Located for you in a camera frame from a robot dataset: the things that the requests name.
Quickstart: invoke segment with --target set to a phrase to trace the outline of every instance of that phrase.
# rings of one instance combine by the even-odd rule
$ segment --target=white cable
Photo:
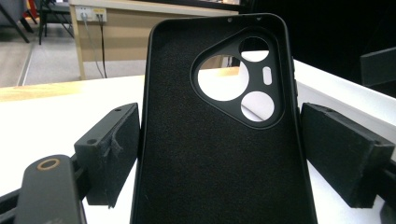
[[[102,73],[102,71],[101,71],[100,68],[99,68],[98,60],[97,60],[97,58],[96,58],[96,47],[95,47],[95,45],[93,44],[93,42],[92,42],[92,40],[91,40],[90,30],[88,29],[88,24],[87,24],[87,14],[81,13],[81,18],[82,18],[82,20],[84,21],[85,29],[87,30],[88,38],[90,39],[90,44],[91,44],[91,47],[92,47],[92,49],[93,49],[93,57],[94,57],[94,59],[95,59],[96,68],[98,69],[98,71],[99,71],[101,77],[102,77],[102,78],[105,78],[105,76],[103,76],[103,73]]]

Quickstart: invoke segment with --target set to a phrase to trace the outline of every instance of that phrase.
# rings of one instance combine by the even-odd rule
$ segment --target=wall outlet
[[[77,21],[84,21],[83,16],[87,17],[87,21],[107,21],[107,14],[105,7],[84,7],[76,6]]]

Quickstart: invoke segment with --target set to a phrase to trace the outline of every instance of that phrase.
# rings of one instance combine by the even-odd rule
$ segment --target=black cable
[[[103,62],[103,70],[105,72],[105,78],[107,78],[107,73],[106,73],[106,63],[105,63],[105,39],[103,38],[103,15],[96,15],[99,20],[99,25],[100,25],[100,31],[102,33],[102,62]]]

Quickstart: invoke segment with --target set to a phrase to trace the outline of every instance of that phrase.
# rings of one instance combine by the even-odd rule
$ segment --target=wooden desk
[[[183,7],[133,0],[69,0],[78,54],[80,78],[86,79],[84,62],[94,61],[93,50],[83,21],[77,21],[76,6],[106,8],[104,38],[107,61],[146,60],[149,33],[157,23],[172,18],[235,15],[237,12],[201,7]],[[98,22],[88,22],[92,42],[100,53],[101,33]]]
[[[396,143],[396,100],[295,61],[299,104],[326,105]],[[143,100],[144,80],[117,77],[0,89],[0,195],[21,187],[24,169],[41,158],[74,154],[74,143],[111,109]],[[309,166],[319,224],[379,224],[383,201],[351,209]],[[134,170],[115,209],[88,206],[88,223],[129,223]]]

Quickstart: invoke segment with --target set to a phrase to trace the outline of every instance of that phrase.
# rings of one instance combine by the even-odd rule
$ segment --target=power outlet
[[[107,21],[107,14],[105,7],[84,7],[76,6],[77,21],[84,21],[83,16],[87,17],[87,21]]]

